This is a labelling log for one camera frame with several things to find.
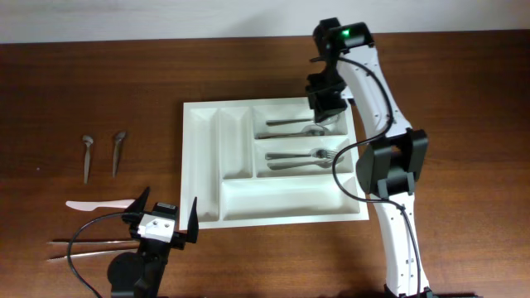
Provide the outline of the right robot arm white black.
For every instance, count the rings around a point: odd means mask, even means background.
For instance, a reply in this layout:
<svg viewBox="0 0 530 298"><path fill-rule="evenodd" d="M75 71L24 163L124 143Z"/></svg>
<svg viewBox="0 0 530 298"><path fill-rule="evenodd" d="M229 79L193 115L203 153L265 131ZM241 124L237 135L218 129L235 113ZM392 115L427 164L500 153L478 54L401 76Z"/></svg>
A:
<svg viewBox="0 0 530 298"><path fill-rule="evenodd" d="M386 257L387 297L432 297L422 268L414 223L416 184L428 138L415 130L397 106L383 76L375 41L363 22L343 26L337 18L319 22L312 33L317 60L306 86L314 119L321 123L344 112L350 91L363 122L365 140L340 150L364 147L355 165L356 180L378 216Z"/></svg>

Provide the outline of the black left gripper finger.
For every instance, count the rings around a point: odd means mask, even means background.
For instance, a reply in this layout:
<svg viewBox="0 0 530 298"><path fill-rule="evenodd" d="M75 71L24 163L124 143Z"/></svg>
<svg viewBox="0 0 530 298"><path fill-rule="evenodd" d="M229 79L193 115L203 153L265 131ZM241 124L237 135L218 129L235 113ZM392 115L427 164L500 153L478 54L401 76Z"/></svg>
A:
<svg viewBox="0 0 530 298"><path fill-rule="evenodd" d="M188 243L197 243L199 230L200 228L197 214L197 198L195 197L191 206L190 216L188 219L186 241Z"/></svg>
<svg viewBox="0 0 530 298"><path fill-rule="evenodd" d="M126 209L126 213L140 214L144 211L151 188L148 186Z"/></svg>

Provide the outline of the large spoon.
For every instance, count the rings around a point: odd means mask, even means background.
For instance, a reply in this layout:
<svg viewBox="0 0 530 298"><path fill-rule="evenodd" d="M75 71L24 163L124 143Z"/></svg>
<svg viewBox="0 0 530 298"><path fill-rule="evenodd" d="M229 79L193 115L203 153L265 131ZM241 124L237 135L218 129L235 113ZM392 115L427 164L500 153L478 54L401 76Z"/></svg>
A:
<svg viewBox="0 0 530 298"><path fill-rule="evenodd" d="M332 123L336 123L340 119L340 115L335 115L329 118L325 118L321 122L317 122L314 118L294 118L294 119L277 119L277 120L267 120L265 124L268 127L276 127L294 123L313 123L319 126L326 126Z"/></svg>
<svg viewBox="0 0 530 298"><path fill-rule="evenodd" d="M320 137L330 135L331 130L322 126L306 126L299 132L282 132L272 133L263 132L256 135L257 139L271 139L271 138L284 138L284 137Z"/></svg>

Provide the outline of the metal fork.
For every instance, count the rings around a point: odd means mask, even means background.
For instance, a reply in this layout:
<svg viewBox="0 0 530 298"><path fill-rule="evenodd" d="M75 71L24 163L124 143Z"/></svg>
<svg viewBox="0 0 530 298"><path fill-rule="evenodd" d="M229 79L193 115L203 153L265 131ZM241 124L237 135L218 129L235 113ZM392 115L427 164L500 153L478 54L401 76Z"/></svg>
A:
<svg viewBox="0 0 530 298"><path fill-rule="evenodd" d="M305 158L305 157L314 157L318 159L334 159L337 155L337 151L332 151L325 148L316 148L312 149L307 153L266 153L265 159L270 160L279 160L279 159L289 159L289 158Z"/></svg>
<svg viewBox="0 0 530 298"><path fill-rule="evenodd" d="M319 166L321 168L330 168L332 167L333 161L333 158L327 158L311 161L268 162L267 167L273 171L286 170L302 166Z"/></svg>

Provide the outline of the pink plastic knife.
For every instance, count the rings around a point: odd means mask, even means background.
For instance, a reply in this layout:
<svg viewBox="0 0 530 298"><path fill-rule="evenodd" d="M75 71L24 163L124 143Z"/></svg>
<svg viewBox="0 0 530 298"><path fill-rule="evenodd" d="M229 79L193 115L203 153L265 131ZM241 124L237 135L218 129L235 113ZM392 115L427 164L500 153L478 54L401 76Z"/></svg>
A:
<svg viewBox="0 0 530 298"><path fill-rule="evenodd" d="M134 202L133 199L121 199L121 200L110 200L110 201L66 201L65 205L79 211L94 211L97 208L113 208L113 209L126 209L129 205Z"/></svg>

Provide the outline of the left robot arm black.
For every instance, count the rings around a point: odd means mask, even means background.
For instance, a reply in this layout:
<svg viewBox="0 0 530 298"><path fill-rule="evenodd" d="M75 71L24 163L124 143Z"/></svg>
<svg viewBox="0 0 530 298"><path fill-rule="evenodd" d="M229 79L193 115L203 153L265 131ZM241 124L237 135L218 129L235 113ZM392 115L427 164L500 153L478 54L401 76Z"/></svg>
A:
<svg viewBox="0 0 530 298"><path fill-rule="evenodd" d="M157 203L152 211L144 210L149 193L146 188L124 210L122 221L129 225L130 235L139 246L136 252L121 253L109 264L112 297L156 297L171 250L197 242L197 201L191 205L187 230L181 233L175 229L179 211L175 205Z"/></svg>

